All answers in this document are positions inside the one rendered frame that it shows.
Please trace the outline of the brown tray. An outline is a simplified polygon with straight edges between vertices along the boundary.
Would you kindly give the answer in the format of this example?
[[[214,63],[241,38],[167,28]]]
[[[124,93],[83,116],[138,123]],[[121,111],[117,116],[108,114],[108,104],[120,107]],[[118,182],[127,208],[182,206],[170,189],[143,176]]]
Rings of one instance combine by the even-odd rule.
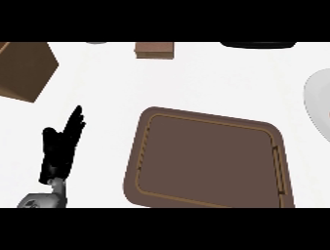
[[[129,202],[158,208],[291,208],[279,130],[266,122],[146,108],[123,194]]]

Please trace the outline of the brown wooden box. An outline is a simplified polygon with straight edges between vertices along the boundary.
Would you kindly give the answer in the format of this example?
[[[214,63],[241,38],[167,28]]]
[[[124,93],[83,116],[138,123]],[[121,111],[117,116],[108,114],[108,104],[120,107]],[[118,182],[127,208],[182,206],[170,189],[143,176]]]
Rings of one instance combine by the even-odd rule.
[[[33,103],[57,66],[45,42],[0,42],[0,96]]]

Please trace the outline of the black round object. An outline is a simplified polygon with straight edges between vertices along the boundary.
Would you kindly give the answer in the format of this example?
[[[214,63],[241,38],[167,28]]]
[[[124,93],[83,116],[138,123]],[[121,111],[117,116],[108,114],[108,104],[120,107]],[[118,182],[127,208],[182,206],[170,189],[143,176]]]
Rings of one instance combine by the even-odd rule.
[[[286,49],[295,45],[297,42],[220,42],[226,47],[241,49]]]

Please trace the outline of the small brown wooden block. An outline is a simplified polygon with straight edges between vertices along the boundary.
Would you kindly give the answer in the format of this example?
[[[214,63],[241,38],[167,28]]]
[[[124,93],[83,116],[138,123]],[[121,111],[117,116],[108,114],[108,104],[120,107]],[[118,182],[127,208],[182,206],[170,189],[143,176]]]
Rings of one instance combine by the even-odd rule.
[[[138,59],[171,59],[173,43],[171,42],[136,42],[135,55]]]

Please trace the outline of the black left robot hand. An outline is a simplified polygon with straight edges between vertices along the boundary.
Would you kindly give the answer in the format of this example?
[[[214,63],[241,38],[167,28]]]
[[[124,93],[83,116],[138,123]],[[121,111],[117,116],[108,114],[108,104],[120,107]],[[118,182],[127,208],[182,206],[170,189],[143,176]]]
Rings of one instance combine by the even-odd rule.
[[[51,127],[42,129],[43,157],[37,181],[43,185],[46,185],[54,178],[65,180],[68,177],[74,150],[85,125],[82,107],[77,105],[70,114],[62,131],[57,132]]]

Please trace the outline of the white plate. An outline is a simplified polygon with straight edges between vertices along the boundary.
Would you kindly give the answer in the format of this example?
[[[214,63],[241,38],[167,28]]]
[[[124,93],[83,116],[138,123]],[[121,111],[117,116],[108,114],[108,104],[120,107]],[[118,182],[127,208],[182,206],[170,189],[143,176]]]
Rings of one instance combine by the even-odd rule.
[[[330,68],[317,70],[304,82],[303,105],[310,122],[330,142]]]

